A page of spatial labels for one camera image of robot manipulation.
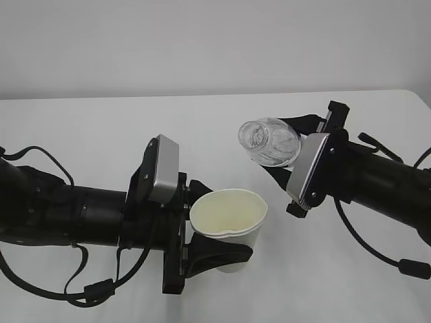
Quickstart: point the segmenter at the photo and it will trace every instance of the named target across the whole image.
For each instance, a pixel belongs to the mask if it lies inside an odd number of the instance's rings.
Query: white paper cup
[[[267,203],[256,193],[239,188],[203,195],[190,210],[192,228],[203,236],[253,248],[267,214]],[[218,267],[233,273],[246,263]]]

